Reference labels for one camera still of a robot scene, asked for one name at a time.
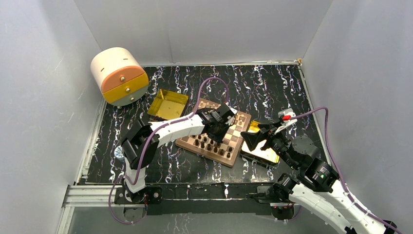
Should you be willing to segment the gold tin box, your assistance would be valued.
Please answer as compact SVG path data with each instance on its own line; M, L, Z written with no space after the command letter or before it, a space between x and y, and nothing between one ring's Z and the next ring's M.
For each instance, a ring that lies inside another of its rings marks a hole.
M160 89L148 109L151 121L165 121L182 117L188 106L189 97L170 90Z

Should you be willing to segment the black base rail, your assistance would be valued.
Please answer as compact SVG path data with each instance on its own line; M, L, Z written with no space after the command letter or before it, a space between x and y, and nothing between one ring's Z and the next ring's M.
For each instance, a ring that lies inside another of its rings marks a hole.
M300 205L278 198L272 189L271 182L153 183L135 194L118 187L113 202L147 208L149 215L246 213L292 219L300 213Z

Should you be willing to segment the wooden chess board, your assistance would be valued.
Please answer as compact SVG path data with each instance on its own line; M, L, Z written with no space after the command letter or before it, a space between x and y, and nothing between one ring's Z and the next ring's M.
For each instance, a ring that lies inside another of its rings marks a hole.
M202 155L208 159L219 162L229 168L233 168L236 158L238 157L240 153L241 146L244 142L243 138L241 137L241 132L247 131L250 122L251 122L250 114L242 112L242 111L238 111L236 115L236 120L234 121L234 124L228 129L222 143L218 143L214 141L214 144L211 145L210 144L211 139L207 136L207 134L202 134L201 135L202 140L199 140L199 146L195 145L195 140L198 139L198 135L182 137L180 139L177 139L175 141L175 144L176 146L182 149L185 149L189 152ZM204 137L207 137L208 141L205 142L205 148L202 149L200 145ZM207 150L208 144L211 145L210 151ZM230 152L231 157L227 158L226 155L229 152L228 151L229 146L233 148L233 151ZM218 148L217 153L213 151L215 147ZM220 149L223 149L225 151L223 156L219 155Z

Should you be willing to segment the small white blue bottle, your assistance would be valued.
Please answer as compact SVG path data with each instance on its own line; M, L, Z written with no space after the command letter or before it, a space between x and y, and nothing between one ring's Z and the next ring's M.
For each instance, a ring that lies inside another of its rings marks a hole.
M124 162L124 161L125 161L125 157L124 157L124 154L123 154L123 149L122 149L121 146L117 146L117 147L115 148L115 150L114 150L114 157L115 157L116 159L118 159L119 161L121 161L121 162Z

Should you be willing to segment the gold tin lid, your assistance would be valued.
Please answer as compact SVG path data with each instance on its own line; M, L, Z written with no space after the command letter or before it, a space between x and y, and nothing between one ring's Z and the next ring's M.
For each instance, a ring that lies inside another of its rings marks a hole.
M252 133L258 132L260 130L259 124L260 123L257 121L252 121L249 125L247 132L252 132ZM259 162L260 164L263 164L269 167L277 166L279 163L279 156L271 149L262 151L261 147L264 145L264 143L265 143L265 140L260 142L255 150L249 151L247 144L244 141L241 146L241 155L243 157L249 158L251 160L255 160Z

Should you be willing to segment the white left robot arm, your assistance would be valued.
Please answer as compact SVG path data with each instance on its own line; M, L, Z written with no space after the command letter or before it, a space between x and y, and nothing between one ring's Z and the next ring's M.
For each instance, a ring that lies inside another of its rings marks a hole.
M236 115L237 110L223 103L216 109L202 108L172 120L147 125L138 122L121 142L126 163L123 186L127 189L127 197L134 203L145 198L145 169L159 147L182 137L202 134L221 143Z

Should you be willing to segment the round cream drawer cabinet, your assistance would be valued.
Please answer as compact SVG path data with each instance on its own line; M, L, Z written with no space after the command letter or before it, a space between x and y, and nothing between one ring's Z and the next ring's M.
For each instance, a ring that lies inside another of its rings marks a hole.
M98 53L90 70L105 101L117 108L136 102L148 91L147 73L125 48L113 47Z

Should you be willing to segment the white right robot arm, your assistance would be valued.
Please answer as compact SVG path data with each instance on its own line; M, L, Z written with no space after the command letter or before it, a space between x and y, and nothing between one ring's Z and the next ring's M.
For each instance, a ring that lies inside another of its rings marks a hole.
M259 131L242 132L249 150L272 150L292 170L293 177L283 173L266 192L266 197L280 202L293 202L306 208L341 234L394 234L397 226L373 215L341 183L339 173L319 159L319 149L306 136L288 140L280 123L259 124Z

